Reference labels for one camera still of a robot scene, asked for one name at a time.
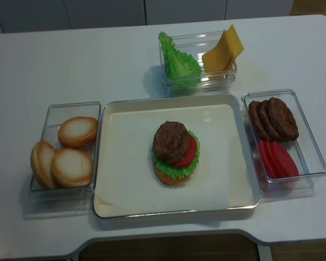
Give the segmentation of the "white rectangular tray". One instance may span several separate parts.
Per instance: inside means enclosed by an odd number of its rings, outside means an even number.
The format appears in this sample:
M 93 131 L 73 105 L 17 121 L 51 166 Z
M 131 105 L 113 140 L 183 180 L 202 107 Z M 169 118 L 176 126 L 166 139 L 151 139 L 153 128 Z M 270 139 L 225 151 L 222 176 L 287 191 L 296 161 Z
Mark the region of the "white rectangular tray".
M 228 208 L 221 210 L 249 209 L 254 208 L 259 203 L 261 199 L 261 190 L 255 172 L 255 166 L 247 139 L 244 120 L 238 100 L 235 96 L 232 94 L 218 94 L 111 102 L 103 110 L 101 135 L 99 140 L 99 155 L 102 151 L 102 134 L 105 130 L 105 125 L 109 123 L 110 118 L 115 114 L 137 113 L 146 113 L 150 116 L 163 114 L 166 116 L 166 120 L 164 122 L 176 121 L 175 117 L 178 115 L 178 113 L 185 113 L 187 116 L 194 118 L 208 117 L 214 120 L 220 120 L 221 124 L 225 126 L 228 132 L 227 137 L 229 143 L 227 154 L 229 205 Z M 183 210 L 178 212 L 134 214 L 125 215 L 125 217 L 162 215 L 196 211 L 209 210 Z

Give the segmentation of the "lettuce leaf on burger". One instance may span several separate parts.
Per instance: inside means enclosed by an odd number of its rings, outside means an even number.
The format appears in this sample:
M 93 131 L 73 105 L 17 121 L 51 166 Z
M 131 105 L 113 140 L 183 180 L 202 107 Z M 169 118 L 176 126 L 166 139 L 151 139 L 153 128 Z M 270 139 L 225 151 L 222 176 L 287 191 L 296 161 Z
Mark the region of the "lettuce leaf on burger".
M 196 169 L 199 163 L 199 156 L 200 156 L 200 142 L 195 134 L 189 130 L 189 135 L 193 137 L 195 143 L 197 144 L 197 150 L 194 159 L 192 162 L 184 167 L 175 167 L 163 159 L 160 159 L 154 152 L 153 152 L 153 162 L 154 166 L 161 171 L 164 175 L 171 177 L 174 180 L 183 179 L 185 177 L 189 177 L 194 170 Z

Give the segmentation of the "clear lettuce cheese container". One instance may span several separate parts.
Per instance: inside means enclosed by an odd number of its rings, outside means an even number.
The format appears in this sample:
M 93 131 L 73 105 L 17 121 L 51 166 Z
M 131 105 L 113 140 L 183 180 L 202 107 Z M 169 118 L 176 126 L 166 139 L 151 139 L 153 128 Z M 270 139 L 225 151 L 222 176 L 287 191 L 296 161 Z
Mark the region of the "clear lettuce cheese container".
M 202 73 L 186 77 L 169 78 L 166 70 L 166 62 L 163 51 L 160 48 L 162 85 L 171 97 L 218 94 L 229 92 L 237 72 L 237 65 L 233 63 L 230 71 L 221 73 L 220 80 L 209 80 L 209 74 L 205 72 L 202 55 L 213 49 L 221 37 L 222 32 L 208 32 L 181 36 L 172 36 L 177 50 L 192 55 L 199 63 Z

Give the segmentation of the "clear bun container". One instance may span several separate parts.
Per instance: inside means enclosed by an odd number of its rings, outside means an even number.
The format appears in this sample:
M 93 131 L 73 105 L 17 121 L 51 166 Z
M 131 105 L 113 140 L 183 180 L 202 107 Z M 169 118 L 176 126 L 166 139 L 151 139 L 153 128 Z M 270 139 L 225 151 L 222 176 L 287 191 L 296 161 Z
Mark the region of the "clear bun container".
M 92 177 L 96 178 L 96 165 L 98 163 L 98 143 L 99 143 L 99 123 L 101 115 L 101 105 L 99 102 L 56 104 L 48 108 L 45 124 L 42 131 L 41 140 L 51 144 L 56 151 L 67 148 L 61 145 L 58 138 L 58 130 L 61 125 L 73 117 L 93 117 L 98 121 L 98 132 L 96 138 L 85 146 L 74 148 L 86 152 L 93 161 Z M 55 189 L 67 188 L 57 181 Z

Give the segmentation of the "beef patty on burger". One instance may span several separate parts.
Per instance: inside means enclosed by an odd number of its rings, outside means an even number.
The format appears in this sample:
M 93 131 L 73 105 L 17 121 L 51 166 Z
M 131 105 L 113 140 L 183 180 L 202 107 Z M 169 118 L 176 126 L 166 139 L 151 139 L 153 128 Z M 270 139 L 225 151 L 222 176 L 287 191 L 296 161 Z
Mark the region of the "beef patty on burger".
M 189 133 L 180 122 L 164 122 L 153 139 L 153 152 L 158 158 L 169 164 L 181 160 L 189 148 Z

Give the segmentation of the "upper bun half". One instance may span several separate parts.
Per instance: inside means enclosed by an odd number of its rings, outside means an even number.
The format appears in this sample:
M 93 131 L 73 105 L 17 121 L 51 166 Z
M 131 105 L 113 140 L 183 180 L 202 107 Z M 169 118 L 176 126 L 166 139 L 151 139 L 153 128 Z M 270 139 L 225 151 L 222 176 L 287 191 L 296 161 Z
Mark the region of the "upper bun half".
M 98 132 L 98 121 L 93 117 L 73 117 L 65 121 L 58 130 L 62 146 L 79 148 L 93 141 Z

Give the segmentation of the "right beef patty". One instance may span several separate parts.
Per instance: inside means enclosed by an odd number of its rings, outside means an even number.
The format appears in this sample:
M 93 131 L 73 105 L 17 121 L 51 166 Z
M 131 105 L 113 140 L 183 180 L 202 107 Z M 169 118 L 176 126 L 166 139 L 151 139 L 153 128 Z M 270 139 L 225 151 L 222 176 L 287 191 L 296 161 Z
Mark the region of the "right beef patty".
M 274 129 L 284 140 L 294 141 L 299 137 L 293 113 L 285 102 L 271 97 L 267 102 L 267 112 Z

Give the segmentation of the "white parchment paper sheet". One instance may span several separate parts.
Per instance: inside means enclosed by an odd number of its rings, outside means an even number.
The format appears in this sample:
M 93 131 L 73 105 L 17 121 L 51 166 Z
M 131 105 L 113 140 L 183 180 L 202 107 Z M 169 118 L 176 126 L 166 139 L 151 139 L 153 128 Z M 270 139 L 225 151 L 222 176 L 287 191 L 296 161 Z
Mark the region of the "white parchment paper sheet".
M 103 218 L 134 214 L 228 208 L 228 137 L 220 120 L 178 113 L 200 142 L 196 170 L 187 180 L 164 185 L 153 168 L 152 141 L 166 116 L 115 114 L 105 125 L 94 209 Z

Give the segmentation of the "clear patty tomato container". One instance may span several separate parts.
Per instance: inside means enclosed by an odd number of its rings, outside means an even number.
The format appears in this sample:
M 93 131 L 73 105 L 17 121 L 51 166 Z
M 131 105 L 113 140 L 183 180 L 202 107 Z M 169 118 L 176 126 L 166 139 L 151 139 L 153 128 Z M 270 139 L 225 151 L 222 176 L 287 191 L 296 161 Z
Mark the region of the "clear patty tomato container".
M 280 143 L 284 146 L 293 159 L 299 175 L 289 178 L 272 179 L 269 177 L 260 156 L 258 142 L 261 140 L 252 125 L 248 106 L 252 101 L 262 102 L 271 97 L 279 98 L 286 103 L 296 121 L 299 137 L 294 141 L 284 140 Z M 298 98 L 293 90 L 283 89 L 274 91 L 252 92 L 241 98 L 247 126 L 251 133 L 251 147 L 258 172 L 258 179 L 262 191 L 268 194 L 289 194 L 295 190 L 313 191 L 315 183 L 326 175 L 326 164 L 317 146 L 310 126 L 306 120 Z

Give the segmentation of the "yellow cheese slices stack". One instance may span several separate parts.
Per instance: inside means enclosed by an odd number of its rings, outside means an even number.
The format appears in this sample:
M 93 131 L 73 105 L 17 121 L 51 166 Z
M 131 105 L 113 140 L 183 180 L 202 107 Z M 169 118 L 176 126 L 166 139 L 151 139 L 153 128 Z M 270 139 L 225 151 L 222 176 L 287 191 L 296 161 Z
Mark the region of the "yellow cheese slices stack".
M 217 45 L 202 55 L 205 72 L 209 80 L 220 80 L 221 73 L 230 71 L 236 58 L 244 51 L 244 46 L 232 24 L 224 30 Z

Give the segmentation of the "red tomato slices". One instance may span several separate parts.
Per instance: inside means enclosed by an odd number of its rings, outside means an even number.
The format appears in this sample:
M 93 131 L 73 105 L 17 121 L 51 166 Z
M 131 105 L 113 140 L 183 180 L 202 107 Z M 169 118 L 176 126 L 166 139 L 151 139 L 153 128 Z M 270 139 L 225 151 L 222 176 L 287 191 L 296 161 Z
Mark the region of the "red tomato slices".
M 299 175 L 296 164 L 286 148 L 276 141 L 260 140 L 258 148 L 264 167 L 272 179 Z

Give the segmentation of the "middle beef patty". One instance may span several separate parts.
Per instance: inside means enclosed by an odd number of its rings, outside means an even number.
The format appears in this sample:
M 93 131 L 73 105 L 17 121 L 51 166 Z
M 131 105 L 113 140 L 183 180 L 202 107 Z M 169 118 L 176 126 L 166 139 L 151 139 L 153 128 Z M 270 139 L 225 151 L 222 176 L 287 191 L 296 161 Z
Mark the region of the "middle beef patty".
M 266 130 L 268 136 L 270 137 L 271 140 L 276 141 L 276 142 L 282 142 L 284 139 L 279 135 L 279 133 L 275 130 L 273 127 L 271 120 L 268 115 L 267 111 L 267 102 L 268 100 L 264 100 L 260 103 L 259 106 L 259 119 Z

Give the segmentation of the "front bun half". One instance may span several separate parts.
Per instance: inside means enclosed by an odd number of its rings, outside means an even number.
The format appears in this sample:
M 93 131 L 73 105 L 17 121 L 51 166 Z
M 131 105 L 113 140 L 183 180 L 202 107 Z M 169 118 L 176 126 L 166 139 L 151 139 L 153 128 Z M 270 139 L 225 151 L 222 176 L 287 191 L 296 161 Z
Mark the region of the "front bun half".
M 91 157 L 86 152 L 73 148 L 57 150 L 51 161 L 53 177 L 67 188 L 88 186 L 92 170 Z

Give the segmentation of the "tomato slice on burger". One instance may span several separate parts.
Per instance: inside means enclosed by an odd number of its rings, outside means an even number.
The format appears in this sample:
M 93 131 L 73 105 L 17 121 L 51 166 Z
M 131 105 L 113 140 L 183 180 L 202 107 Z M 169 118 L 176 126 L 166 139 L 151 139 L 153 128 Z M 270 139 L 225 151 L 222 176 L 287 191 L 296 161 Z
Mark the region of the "tomato slice on burger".
M 194 160 L 194 158 L 197 154 L 198 145 L 197 145 L 195 138 L 193 137 L 193 135 L 191 133 L 189 134 L 189 141 L 190 141 L 189 149 L 187 150 L 187 152 L 184 154 L 184 156 L 179 161 L 172 163 L 172 165 L 174 167 L 177 167 L 177 168 L 187 167 Z

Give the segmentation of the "left beef patty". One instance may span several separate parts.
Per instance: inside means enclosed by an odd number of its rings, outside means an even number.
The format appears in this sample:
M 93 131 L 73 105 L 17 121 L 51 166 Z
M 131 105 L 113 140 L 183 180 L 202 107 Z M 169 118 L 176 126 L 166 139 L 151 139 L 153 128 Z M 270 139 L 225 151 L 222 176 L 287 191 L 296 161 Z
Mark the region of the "left beef patty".
M 260 105 L 260 102 L 252 101 L 252 102 L 250 102 L 250 104 L 248 106 L 248 112 L 249 112 L 249 116 L 250 116 L 253 128 L 254 128 L 257 136 L 261 140 L 264 140 L 264 141 L 271 140 L 271 137 L 268 135 L 267 131 L 265 130 L 263 124 L 260 121 L 259 113 L 258 113 L 259 105 Z

